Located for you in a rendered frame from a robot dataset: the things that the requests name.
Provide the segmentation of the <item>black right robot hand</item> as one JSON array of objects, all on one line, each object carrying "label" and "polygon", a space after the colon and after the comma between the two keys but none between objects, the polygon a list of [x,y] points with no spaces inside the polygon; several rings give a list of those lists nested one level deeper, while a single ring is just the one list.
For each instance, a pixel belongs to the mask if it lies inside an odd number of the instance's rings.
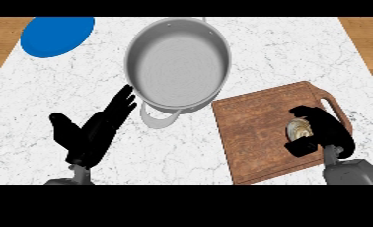
[{"label": "black right robot hand", "polygon": [[355,151],[355,143],[347,128],[335,117],[321,108],[308,106],[296,106],[289,113],[310,122],[313,133],[313,136],[301,137],[285,145],[289,152],[296,157],[302,157],[317,150],[317,146],[333,145],[344,149],[338,158],[350,158]]}]

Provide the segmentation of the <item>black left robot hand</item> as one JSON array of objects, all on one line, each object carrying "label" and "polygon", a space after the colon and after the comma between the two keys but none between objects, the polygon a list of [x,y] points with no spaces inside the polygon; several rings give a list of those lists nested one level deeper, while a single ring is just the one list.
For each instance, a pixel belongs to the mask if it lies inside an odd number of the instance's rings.
[{"label": "black left robot hand", "polygon": [[65,161],[90,169],[97,165],[137,103],[133,87],[125,85],[106,108],[97,112],[83,127],[62,113],[50,114],[55,141],[66,149]]}]

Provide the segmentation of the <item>pale cupcake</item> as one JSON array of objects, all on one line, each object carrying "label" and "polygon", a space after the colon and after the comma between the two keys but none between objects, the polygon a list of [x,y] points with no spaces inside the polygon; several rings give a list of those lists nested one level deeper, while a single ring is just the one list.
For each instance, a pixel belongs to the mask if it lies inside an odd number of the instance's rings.
[{"label": "pale cupcake", "polygon": [[313,136],[310,122],[302,118],[293,118],[288,124],[288,137],[291,141]]}]

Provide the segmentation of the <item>brown wooden cutting board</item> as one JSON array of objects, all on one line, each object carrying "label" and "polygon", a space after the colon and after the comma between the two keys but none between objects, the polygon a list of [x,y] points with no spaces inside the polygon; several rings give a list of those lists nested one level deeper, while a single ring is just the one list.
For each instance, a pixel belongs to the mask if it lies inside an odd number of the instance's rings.
[{"label": "brown wooden cutting board", "polygon": [[299,105],[320,107],[326,99],[348,132],[351,122],[333,95],[302,81],[212,102],[233,184],[254,184],[323,163],[321,148],[295,157],[285,147],[288,124]]}]

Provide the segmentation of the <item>silver metal pot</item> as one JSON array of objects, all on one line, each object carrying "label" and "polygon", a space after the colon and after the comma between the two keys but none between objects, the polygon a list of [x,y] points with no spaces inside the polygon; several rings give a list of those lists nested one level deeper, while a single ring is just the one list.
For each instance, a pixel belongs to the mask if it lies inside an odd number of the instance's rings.
[{"label": "silver metal pot", "polygon": [[178,116],[202,109],[215,99],[230,74],[230,47],[218,29],[192,17],[158,20],[130,42],[124,70],[142,107],[170,116],[140,112],[153,129],[167,128]]}]

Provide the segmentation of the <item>blue round plate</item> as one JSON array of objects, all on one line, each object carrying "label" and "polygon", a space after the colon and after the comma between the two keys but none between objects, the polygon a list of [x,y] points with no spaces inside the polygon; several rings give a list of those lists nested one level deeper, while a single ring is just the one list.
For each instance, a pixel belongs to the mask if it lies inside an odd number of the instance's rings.
[{"label": "blue round plate", "polygon": [[35,17],[22,30],[21,47],[34,57],[59,56],[83,44],[93,26],[93,17]]}]

